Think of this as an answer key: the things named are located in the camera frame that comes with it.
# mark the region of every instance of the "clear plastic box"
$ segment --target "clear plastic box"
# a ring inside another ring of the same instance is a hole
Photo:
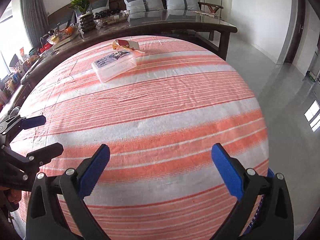
[[[124,73],[137,65],[133,52],[117,50],[110,52],[105,57],[92,63],[92,68],[97,74],[101,83]]]

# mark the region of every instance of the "wooden armrest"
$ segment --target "wooden armrest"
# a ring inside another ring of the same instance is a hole
[[[206,6],[211,6],[211,7],[216,7],[216,8],[219,8],[219,9],[223,9],[223,6],[216,5],[216,4],[212,4],[212,3],[207,3],[207,2],[198,2],[198,4],[200,4],[200,5],[206,5]]]
[[[210,12],[212,13],[216,13],[219,9],[223,9],[222,6],[220,5],[216,5],[216,4],[212,4],[212,3],[207,3],[207,2],[198,2],[199,5],[204,5],[204,6],[208,6]]]

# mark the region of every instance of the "cushion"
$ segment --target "cushion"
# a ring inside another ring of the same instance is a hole
[[[162,0],[124,0],[130,13],[163,10]]]
[[[200,11],[198,0],[166,0],[168,10]]]
[[[59,30],[64,29],[64,27],[67,25],[68,20],[72,20],[71,23],[75,22],[75,13],[74,10],[68,10],[65,14],[60,15],[59,18],[54,19],[49,24],[49,28],[55,30],[58,27],[59,24]]]
[[[109,0],[98,0],[98,1],[95,1],[95,2],[90,4],[89,8],[92,8],[93,15],[96,12],[100,12],[102,10],[107,10],[107,9],[109,9]],[[80,12],[79,9],[75,9],[75,11],[76,11],[77,18],[79,20],[79,17],[82,15],[82,13]]]
[[[68,20],[71,20],[70,24],[77,22],[76,21],[76,12],[75,11],[73,11],[72,16]],[[66,22],[63,22],[64,20],[60,22],[59,30],[63,30],[67,26],[68,20]]]

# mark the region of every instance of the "gray curtain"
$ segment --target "gray curtain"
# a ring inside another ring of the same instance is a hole
[[[43,0],[20,0],[27,35],[33,47],[41,46],[40,38],[49,31]]]

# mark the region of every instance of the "gray floor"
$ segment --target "gray floor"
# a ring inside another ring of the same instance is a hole
[[[236,35],[231,35],[227,62],[248,83],[262,109],[269,165],[285,176],[296,239],[320,206],[320,128],[313,132],[304,116],[316,99],[320,102],[320,85],[292,65],[274,64]]]

